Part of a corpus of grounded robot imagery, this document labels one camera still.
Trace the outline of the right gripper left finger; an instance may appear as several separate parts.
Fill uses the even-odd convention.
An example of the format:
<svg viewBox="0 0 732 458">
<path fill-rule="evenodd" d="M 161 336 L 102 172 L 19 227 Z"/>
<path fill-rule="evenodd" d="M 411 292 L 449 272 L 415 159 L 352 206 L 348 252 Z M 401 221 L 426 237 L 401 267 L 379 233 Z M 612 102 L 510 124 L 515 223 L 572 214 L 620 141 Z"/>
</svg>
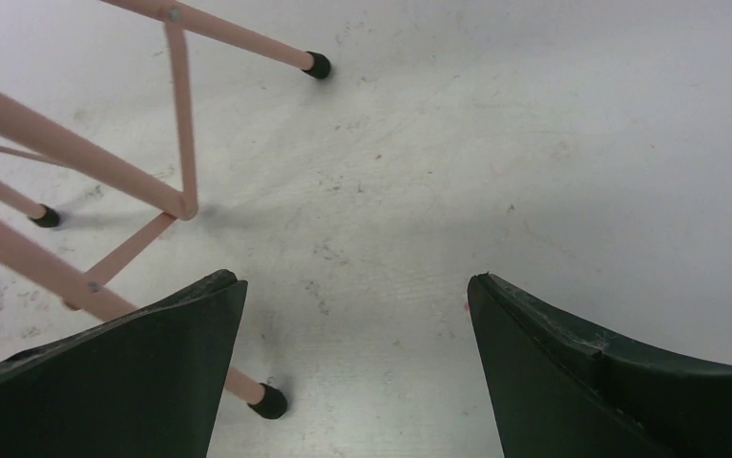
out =
<svg viewBox="0 0 732 458">
<path fill-rule="evenodd" d="M 0 457 L 203 457 L 241 323 L 221 269 L 0 361 Z"/>
</svg>

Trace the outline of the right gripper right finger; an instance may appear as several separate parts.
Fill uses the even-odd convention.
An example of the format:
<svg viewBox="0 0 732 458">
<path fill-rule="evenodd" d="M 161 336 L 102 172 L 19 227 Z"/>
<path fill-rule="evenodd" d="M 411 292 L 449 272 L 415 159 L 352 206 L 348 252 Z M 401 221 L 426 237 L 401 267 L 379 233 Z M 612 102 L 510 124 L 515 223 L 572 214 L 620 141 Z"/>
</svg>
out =
<svg viewBox="0 0 732 458">
<path fill-rule="evenodd" d="M 508 457 L 732 457 L 732 365 L 642 343 L 490 273 L 471 323 Z"/>
</svg>

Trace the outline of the pink folding music stand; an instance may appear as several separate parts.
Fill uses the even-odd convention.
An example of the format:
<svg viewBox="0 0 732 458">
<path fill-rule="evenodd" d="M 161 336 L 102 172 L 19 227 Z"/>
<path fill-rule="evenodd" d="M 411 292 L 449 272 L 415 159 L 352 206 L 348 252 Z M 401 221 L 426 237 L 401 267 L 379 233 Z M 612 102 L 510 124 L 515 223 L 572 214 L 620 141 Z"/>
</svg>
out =
<svg viewBox="0 0 732 458">
<path fill-rule="evenodd" d="M 115 281 L 140 302 L 230 260 L 252 279 L 284 267 L 286 242 L 321 186 L 313 121 L 328 87 L 207 38 L 189 39 L 200 210 L 178 222 Z M 0 1 L 0 90 L 179 187 L 175 116 L 159 23 L 97 1 Z M 0 203 L 0 220 L 87 268 L 155 214 L 76 171 L 0 154 L 0 179 L 63 217 L 40 229 Z M 0 266 L 0 353 L 76 330 L 90 318 Z"/>
</svg>

